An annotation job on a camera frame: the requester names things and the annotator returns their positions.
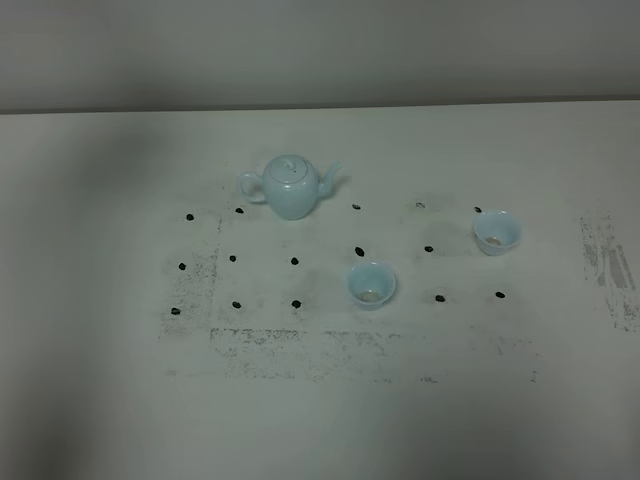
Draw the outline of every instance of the teapot lid knob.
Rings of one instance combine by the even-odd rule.
[[[308,171],[307,161],[299,155],[281,155],[269,162],[266,172],[280,183],[296,183],[302,180]]]

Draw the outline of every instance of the celadon porcelain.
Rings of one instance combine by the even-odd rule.
[[[336,162],[321,179],[309,160],[300,155],[274,158],[262,175],[245,172],[238,178],[238,190],[251,203],[268,203],[280,217],[296,220],[308,214],[319,198],[327,197],[333,188],[333,177],[342,168]],[[250,183],[261,191],[247,192]]]

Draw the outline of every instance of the gray wall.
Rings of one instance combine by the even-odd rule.
[[[637,0],[5,0],[0,110],[640,96]]]

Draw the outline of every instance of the teapot handle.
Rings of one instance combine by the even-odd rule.
[[[262,193],[262,192],[255,193],[253,195],[249,195],[247,192],[245,192],[243,184],[247,180],[251,180],[252,182],[257,182],[257,183],[260,184],[260,186],[262,186],[262,177],[260,175],[258,175],[257,173],[245,172],[245,173],[241,174],[238,177],[238,190],[240,190],[240,193],[242,193],[242,195],[244,195],[244,198],[246,198],[251,203],[264,203],[264,202],[266,202],[267,199],[264,196],[264,193]]]

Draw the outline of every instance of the teapot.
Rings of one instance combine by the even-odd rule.
[[[285,220],[297,220],[309,213],[319,198],[327,197],[333,188],[333,177],[342,168],[336,162],[324,179],[309,160],[300,155],[281,155],[265,167],[262,176],[245,172],[238,178],[238,190],[251,203],[268,203]],[[247,193],[244,186],[251,181],[262,192]]]

